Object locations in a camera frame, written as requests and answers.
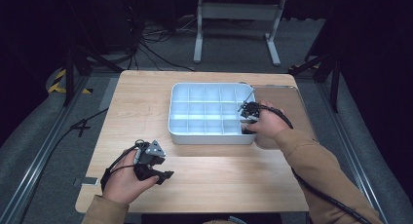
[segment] person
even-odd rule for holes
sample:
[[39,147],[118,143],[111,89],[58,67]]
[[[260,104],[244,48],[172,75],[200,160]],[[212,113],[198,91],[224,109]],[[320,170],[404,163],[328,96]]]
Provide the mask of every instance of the person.
[[[265,100],[260,104],[274,107]],[[340,169],[336,157],[306,133],[291,129],[284,120],[268,110],[260,110],[258,122],[246,127],[274,139],[288,164],[312,187],[350,207],[370,223],[382,223],[378,212]],[[116,168],[130,165],[133,155],[129,153]],[[94,196],[83,223],[123,223],[129,204],[151,188],[157,179],[150,177],[138,181],[132,168],[118,170],[110,177],[102,196]],[[300,186],[314,223],[358,223],[341,208],[321,199],[301,183]]]

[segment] sleeve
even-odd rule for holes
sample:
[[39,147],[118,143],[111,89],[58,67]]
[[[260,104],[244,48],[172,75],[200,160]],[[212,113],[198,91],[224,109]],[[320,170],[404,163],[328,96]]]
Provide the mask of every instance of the sleeve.
[[86,212],[83,224],[123,224],[128,212],[129,205],[111,202],[101,196],[94,196],[94,200]]
[[[307,183],[355,210],[371,223],[382,223],[378,212],[340,169],[336,157],[297,130],[278,132],[274,140],[288,164]],[[345,211],[317,197],[301,186],[314,223],[357,223]]]

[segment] yellow and black striped tape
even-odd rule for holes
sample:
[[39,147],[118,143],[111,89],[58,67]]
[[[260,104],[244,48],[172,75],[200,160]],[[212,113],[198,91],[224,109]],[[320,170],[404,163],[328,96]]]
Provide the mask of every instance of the yellow and black striped tape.
[[[65,88],[60,88],[58,84],[60,83],[63,76],[66,74],[66,69],[61,68],[61,70],[57,73],[55,80],[53,81],[51,87],[49,88],[49,93],[66,93]],[[84,89],[82,91],[83,94],[92,94],[94,89]]]

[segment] white box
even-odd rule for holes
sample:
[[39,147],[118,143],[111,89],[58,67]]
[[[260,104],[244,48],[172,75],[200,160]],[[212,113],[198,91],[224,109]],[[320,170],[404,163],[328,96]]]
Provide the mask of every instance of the white box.
[[178,83],[171,91],[168,128],[176,144],[251,144],[242,134],[240,106],[255,101],[242,83]]

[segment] white metal frame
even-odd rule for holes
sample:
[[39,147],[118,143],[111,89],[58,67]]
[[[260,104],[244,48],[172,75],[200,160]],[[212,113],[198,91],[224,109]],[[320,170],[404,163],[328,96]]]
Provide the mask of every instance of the white metal frame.
[[194,62],[200,63],[203,51],[203,19],[252,19],[252,20],[271,20],[273,28],[271,32],[265,33],[265,40],[271,55],[271,60],[275,66],[281,64],[277,53],[274,38],[285,0],[281,0],[278,5],[255,5],[255,4],[233,4],[233,3],[204,3],[198,0],[197,13],[197,39],[195,42]]

